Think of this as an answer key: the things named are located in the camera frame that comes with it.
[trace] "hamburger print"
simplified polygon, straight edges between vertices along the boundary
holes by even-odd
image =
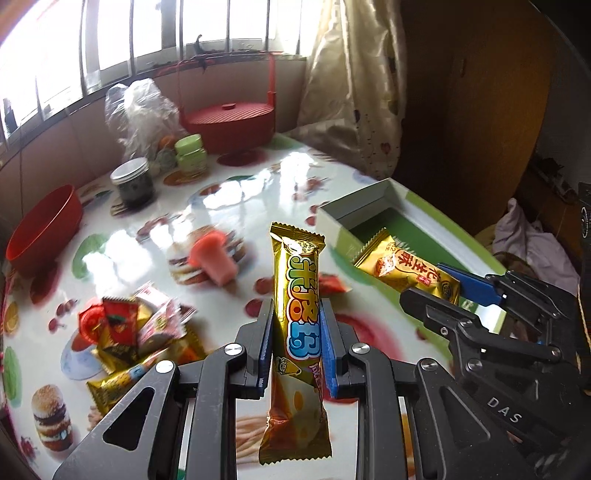
[[[45,385],[33,394],[31,408],[35,428],[42,444],[53,452],[62,452],[72,445],[72,423],[61,391]]]

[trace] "plastic bag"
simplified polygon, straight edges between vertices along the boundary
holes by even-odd
[[[153,163],[162,137],[188,135],[178,121],[178,108],[152,79],[112,86],[105,98],[105,122],[125,149],[121,163],[137,157]]]

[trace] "red bowl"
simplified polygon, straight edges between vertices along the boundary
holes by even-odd
[[[51,192],[24,216],[11,236],[6,258],[23,277],[33,277],[64,250],[82,220],[72,185]]]

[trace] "cloth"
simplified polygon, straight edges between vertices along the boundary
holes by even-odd
[[[324,0],[290,136],[378,180],[391,177],[406,71],[400,0]]]
[[[540,280],[576,295],[579,275],[558,240],[539,222],[529,223],[517,200],[509,200],[508,209],[496,224],[492,252],[516,255]]]

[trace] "green container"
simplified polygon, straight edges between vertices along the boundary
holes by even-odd
[[[184,173],[195,175],[207,170],[207,152],[201,135],[189,135],[174,144],[178,167]]]

